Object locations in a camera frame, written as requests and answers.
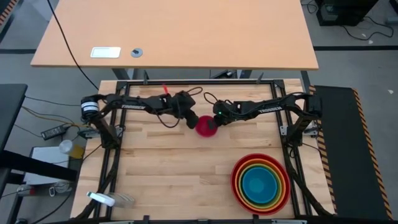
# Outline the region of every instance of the wooden table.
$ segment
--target wooden table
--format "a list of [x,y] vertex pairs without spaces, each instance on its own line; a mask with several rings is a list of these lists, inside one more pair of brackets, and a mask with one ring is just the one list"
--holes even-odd
[[[287,93],[302,91],[299,79],[284,81]],[[192,87],[195,86],[169,86],[169,92],[173,95]],[[272,98],[267,85],[202,87],[203,91],[210,91],[224,100],[260,101]],[[115,88],[115,81],[102,81],[99,92],[114,93]],[[147,97],[163,92],[161,86],[131,88],[132,96]],[[193,98],[197,103],[193,107],[196,114],[211,115],[212,105],[204,100],[202,94]],[[292,117],[294,121],[297,119],[296,115]],[[162,119],[168,124],[176,122],[175,118],[167,115]],[[188,129],[185,121],[169,129],[161,125],[154,115],[127,111],[116,192],[132,195],[136,204],[132,209],[114,208],[112,220],[142,220],[143,215],[150,215],[151,220],[251,218],[251,214],[241,208],[233,197],[229,185],[230,173],[240,158],[251,153],[268,154],[284,164],[278,130],[275,113],[269,113],[223,126],[216,136],[204,139]],[[303,141],[316,146],[316,140],[310,137],[304,137]],[[99,139],[89,140],[86,154],[99,144]],[[333,213],[319,152],[308,146],[299,147],[299,150],[308,188]],[[84,161],[71,217],[78,215],[90,201],[87,191],[97,190],[103,154],[103,150],[97,150]],[[303,213],[300,190],[297,192]],[[291,200],[270,217],[294,217]]]
[[[61,0],[55,13],[82,67],[318,69],[299,0]],[[54,19],[31,65],[75,66]]]

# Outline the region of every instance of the white container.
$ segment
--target white container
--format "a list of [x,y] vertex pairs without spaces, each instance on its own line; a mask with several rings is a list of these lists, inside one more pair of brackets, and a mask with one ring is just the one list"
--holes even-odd
[[87,192],[87,196],[109,207],[131,208],[135,202],[130,195],[120,193],[99,194]]
[[85,150],[81,146],[74,144],[71,140],[62,141],[59,148],[61,153],[67,154],[75,159],[83,158],[85,153]]

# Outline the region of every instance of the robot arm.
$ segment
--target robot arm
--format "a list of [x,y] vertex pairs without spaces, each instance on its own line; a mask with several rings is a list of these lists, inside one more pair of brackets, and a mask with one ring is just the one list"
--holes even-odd
[[[296,104],[297,100],[304,100],[303,109]],[[234,101],[232,103],[229,100],[217,100],[213,105],[214,122],[217,126],[227,125],[233,121],[247,121],[259,114],[281,110],[291,111],[298,115],[296,123],[287,128],[286,142],[299,146],[305,128],[311,121],[322,116],[322,103],[317,95],[291,93],[282,98],[261,102]]]
[[[105,103],[102,110],[98,106],[100,100]],[[101,135],[103,147],[115,148],[120,143],[116,130],[103,119],[112,110],[142,110],[156,116],[169,114],[178,119],[185,118],[187,126],[193,129],[198,122],[198,116],[191,110],[193,105],[195,105],[195,101],[186,91],[180,91],[174,96],[167,93],[148,98],[97,94],[84,97],[81,100],[81,117],[86,123],[96,126]]]

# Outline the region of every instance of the concrete floor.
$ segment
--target concrete floor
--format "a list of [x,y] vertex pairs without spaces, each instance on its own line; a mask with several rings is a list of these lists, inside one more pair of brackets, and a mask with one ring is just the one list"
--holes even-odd
[[[354,40],[349,37],[341,27],[320,27],[316,15],[309,14],[303,7],[308,29],[314,46],[333,45],[398,45],[398,35],[388,39],[375,35],[372,43]],[[395,12],[388,4],[388,0],[380,0],[369,15],[376,21],[382,22],[387,16],[395,16]],[[35,49],[45,31],[45,19],[25,1],[19,10],[16,19],[0,43],[0,49]],[[380,30],[388,29],[361,23],[358,27],[350,27],[353,34],[369,35]],[[85,80],[76,68],[32,68],[29,64],[33,55],[6,55],[0,54],[1,76],[0,83],[26,83],[28,84],[27,96],[52,100],[60,103],[79,104],[80,98],[94,94],[96,91]],[[379,161],[384,185],[389,197],[390,206],[395,218],[398,218],[398,170],[394,168],[398,157],[397,130],[398,121],[395,111],[398,110],[398,51],[373,51],[373,52],[317,52],[320,69],[309,72],[310,81],[316,85],[349,86],[358,89],[363,104],[369,132],[374,149]],[[101,80],[114,80],[110,69],[84,69],[96,85]],[[217,70],[192,70],[192,69],[150,69],[151,78],[208,78]],[[295,71],[255,71],[253,77],[258,77],[264,72],[264,78],[300,78],[300,72]],[[49,105],[25,99],[24,105],[43,113],[59,114],[78,122],[80,120],[79,107]],[[18,115],[16,124],[39,134],[41,131],[52,128],[59,123],[37,119],[25,111]],[[76,130],[71,129],[64,139],[71,139],[76,135]],[[43,141],[23,130],[14,128],[8,140],[6,149],[29,155],[32,146],[54,146],[59,139]],[[76,140],[84,145],[82,139]],[[15,191],[16,186],[8,185],[4,194]],[[64,197],[30,197],[25,198],[19,217],[30,222],[41,218],[57,207]],[[0,223],[5,223],[8,207],[13,201],[13,196],[2,198],[0,203]],[[55,222],[69,218],[73,196],[67,203],[45,222]]]

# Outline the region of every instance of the stacked bowls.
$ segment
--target stacked bowls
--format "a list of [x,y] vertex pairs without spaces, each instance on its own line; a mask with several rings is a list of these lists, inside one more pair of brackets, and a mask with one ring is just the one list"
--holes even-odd
[[250,154],[240,159],[232,170],[231,187],[239,204],[257,215],[278,212],[290,194],[285,169],[274,158],[264,154]]

